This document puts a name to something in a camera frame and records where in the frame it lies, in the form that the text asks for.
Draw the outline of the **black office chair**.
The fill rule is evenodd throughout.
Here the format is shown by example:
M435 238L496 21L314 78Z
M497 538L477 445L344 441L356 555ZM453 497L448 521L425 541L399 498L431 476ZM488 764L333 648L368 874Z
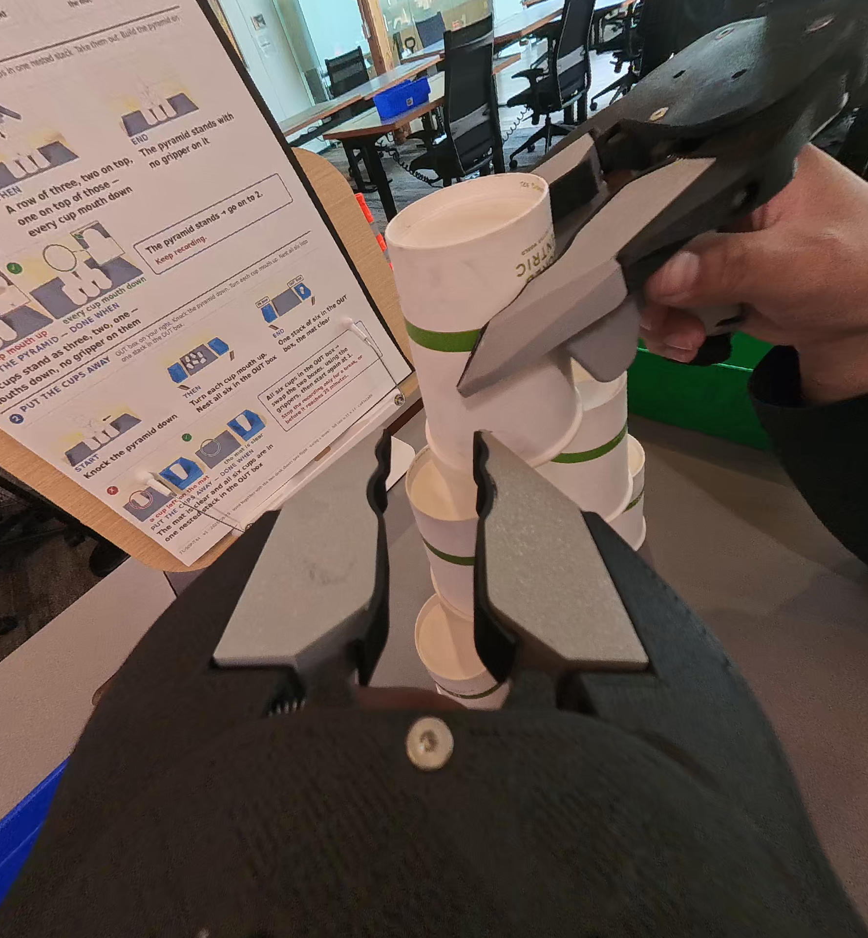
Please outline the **black office chair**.
M566 1L557 30L548 34L548 51L540 64L514 75L529 81L527 90L508 100L510 108L524 107L531 111L536 126L543 127L510 154L511 170L518 167L517 156L533 152L544 140L545 150L553 138L565 137L575 123L573 106L586 104L591 86L590 48L594 1Z
M471 174L506 171L494 76L492 15L444 35L444 138L429 166L443 186Z
M361 46L324 60L331 95L334 99L369 81L369 72Z

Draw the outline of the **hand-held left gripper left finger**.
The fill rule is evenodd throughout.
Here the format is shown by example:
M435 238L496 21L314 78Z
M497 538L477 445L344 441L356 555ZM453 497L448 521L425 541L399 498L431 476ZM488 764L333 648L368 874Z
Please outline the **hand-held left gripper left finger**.
M369 685L390 629L391 467L381 430L287 500L213 652L217 667Z

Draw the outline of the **instruction sheet on stand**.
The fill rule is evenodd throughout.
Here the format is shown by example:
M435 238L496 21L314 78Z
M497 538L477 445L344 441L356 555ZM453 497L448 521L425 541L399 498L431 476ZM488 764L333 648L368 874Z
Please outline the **instruction sheet on stand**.
M299 148L293 148L291 152L313 188L315 200L325 209L343 247L355 264L363 286L377 306L380 317L390 329L397 347L405 358L410 359L408 335L393 272L388 259L377 246L374 231L364 217L364 212L357 206L356 197L346 179L331 162L317 154ZM396 430L410 416L414 416L419 409L415 402L420 398L420 391L418 379L412 369L398 388L405 397L402 406L390 407L386 412L376 408L369 416L362 418L355 429L343 434L332 444L321 446L316 460L293 476L287 485L277 492L276 499L267 505L267 509L280 507L312 476L336 462L356 442L367 436L370 432L369 420L374 420L375 426L383 425ZM165 572L199 572L217 560L238 537L236 533L227 533L204 556L193 565L187 566L151 540L133 522L124 521L94 495L60 474L54 466L2 429L0 468L25 488L37 492L42 499L66 515L71 524L82 526L151 569Z

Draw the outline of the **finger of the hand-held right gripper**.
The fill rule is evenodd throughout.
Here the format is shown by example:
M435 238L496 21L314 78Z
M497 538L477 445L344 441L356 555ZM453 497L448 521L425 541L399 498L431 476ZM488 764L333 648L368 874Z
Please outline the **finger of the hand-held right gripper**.
M714 161L678 159L623 186L487 323L458 392L467 398L485 391L556 350L602 383L625 372L635 359L640 314L616 255Z
M557 242L573 241L610 195L589 133L561 141L533 172L547 183Z

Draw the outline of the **person's right hand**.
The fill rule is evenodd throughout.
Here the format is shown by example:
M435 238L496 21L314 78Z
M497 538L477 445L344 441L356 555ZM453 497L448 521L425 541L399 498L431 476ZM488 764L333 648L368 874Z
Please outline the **person's right hand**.
M794 348L804 399L868 394L868 183L803 147L792 181L731 233L704 234L648 280L640 335L683 363L706 329L696 310L745 307L742 330Z

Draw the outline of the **printed instruction sheet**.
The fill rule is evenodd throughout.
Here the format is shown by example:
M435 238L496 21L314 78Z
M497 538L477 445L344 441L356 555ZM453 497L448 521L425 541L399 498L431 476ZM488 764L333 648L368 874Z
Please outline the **printed instruction sheet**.
M0 465L201 569L412 372L208 2L0 2Z

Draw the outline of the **blue plastic bin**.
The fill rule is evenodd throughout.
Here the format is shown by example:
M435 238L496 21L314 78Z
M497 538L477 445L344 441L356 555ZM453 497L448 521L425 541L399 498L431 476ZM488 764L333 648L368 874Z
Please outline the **blue plastic bin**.
M66 765L59 764L0 819L0 905L39 836Z

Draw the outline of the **green plastic bin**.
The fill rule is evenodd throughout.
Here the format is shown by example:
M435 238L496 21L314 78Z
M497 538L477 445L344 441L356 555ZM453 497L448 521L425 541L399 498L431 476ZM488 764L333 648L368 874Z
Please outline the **green plastic bin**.
M640 347L628 369L628 409L635 416L768 450L768 435L751 404L748 382L770 348L738 334L729 360L694 367Z

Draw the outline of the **orange traffic cone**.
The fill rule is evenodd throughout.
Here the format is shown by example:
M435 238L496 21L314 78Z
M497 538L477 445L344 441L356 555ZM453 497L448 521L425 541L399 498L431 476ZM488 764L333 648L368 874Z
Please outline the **orange traffic cone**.
M355 198L356 202L358 203L358 205L359 205L359 207L360 207L360 210L361 210L361 212L362 212L362 214L363 214L363 216L364 216L364 218L365 218L367 224L368 224L368 225L370 226L370 228L372 229L372 233L373 233L373 235L375 236L375 239L376 239L376 241L378 242L378 244L379 244L379 246L380 246L380 249L381 249L382 254L384 255L384 257L385 257L386 261L388 262L389 266L390 266L391 268L393 268L393 264L392 264L391 259L390 259L390 257L389 257L388 245L387 245L386 239L385 239L385 237L384 237L384 235L383 235L383 233L382 233L381 228L379 228L379 225L378 225L378 224L376 223L376 221L375 221L375 218L374 218L374 215L373 215L373 213L372 213L372 210L371 210L371 208L369 207L368 203L366 202L366 199L365 199L364 194L361 193L361 192L356 192L356 193L354 194L354 198Z

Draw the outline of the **small blue bin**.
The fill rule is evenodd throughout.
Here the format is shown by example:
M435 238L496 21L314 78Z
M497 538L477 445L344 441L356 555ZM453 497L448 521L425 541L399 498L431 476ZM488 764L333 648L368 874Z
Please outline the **small blue bin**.
M399 116L414 111L430 100L430 85L425 74L393 85L373 98L382 123L392 122Z

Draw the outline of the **wooden office desk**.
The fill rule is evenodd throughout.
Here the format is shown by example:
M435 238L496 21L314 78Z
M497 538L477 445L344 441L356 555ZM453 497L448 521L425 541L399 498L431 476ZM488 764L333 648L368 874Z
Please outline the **wooden office desk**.
M386 216L393 217L396 206L391 181L381 161L380 140L395 136L397 131L410 131L415 121L422 124L426 142L436 137L431 114L440 108L444 81L434 73L443 57L443 50L423 54L379 78L360 84L338 98L314 105L281 121L280 130L292 147L302 147L311 140L323 139L351 150L355 161L363 162L366 170L366 175L356 171L357 190L362 192L363 184L369 182L379 195ZM378 103L383 94L402 87L409 80L420 78L428 80L426 100L420 94L408 94L405 97L405 111L390 115L379 112Z

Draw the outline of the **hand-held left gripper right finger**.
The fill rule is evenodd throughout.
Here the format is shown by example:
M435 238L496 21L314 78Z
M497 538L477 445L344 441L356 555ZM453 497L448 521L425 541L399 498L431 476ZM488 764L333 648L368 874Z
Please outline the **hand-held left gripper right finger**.
M474 643L487 671L643 673L650 659L579 507L487 431L474 435Z

